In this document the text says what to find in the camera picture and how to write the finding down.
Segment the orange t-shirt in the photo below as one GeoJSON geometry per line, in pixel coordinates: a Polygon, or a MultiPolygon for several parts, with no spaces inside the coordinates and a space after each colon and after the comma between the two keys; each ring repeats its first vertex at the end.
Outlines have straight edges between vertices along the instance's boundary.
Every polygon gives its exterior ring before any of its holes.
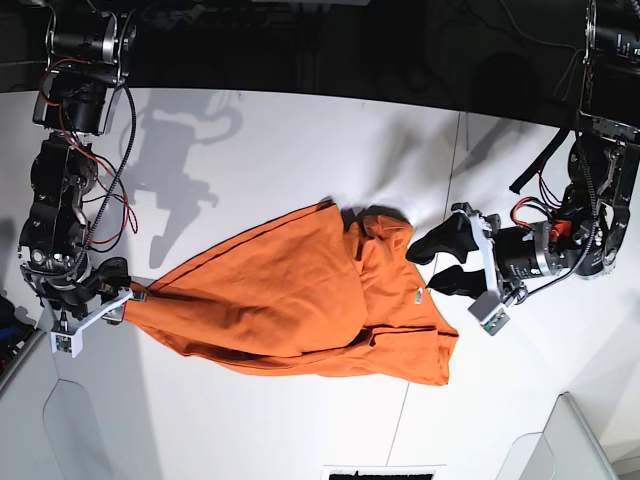
{"type": "Polygon", "coordinates": [[[411,224],[330,201],[135,285],[125,320],[174,352],[257,376],[383,374],[442,386],[457,331],[406,252],[411,224]]]}

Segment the white framed black panel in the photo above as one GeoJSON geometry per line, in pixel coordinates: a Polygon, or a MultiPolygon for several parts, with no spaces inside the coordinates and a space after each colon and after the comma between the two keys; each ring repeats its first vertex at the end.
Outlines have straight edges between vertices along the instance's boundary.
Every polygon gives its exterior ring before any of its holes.
{"type": "Polygon", "coordinates": [[[324,466],[322,480],[334,479],[413,479],[438,480],[449,476],[447,465],[413,466],[324,466]]]}

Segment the grey tool tray, left edge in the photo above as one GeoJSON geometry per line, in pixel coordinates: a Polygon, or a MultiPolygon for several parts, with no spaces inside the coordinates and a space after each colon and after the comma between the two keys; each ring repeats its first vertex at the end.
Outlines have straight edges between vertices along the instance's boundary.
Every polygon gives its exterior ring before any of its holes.
{"type": "Polygon", "coordinates": [[[17,309],[1,291],[1,394],[8,389],[18,371],[42,341],[45,332],[21,321],[17,309]]]}

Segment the grey box, bottom right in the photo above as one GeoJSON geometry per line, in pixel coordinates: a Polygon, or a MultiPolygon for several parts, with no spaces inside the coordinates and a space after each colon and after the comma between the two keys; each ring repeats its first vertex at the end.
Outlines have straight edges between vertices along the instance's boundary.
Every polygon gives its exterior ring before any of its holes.
{"type": "Polygon", "coordinates": [[[573,396],[558,396],[540,432],[517,438],[497,475],[498,480],[615,479],[599,441],[573,396]]]}

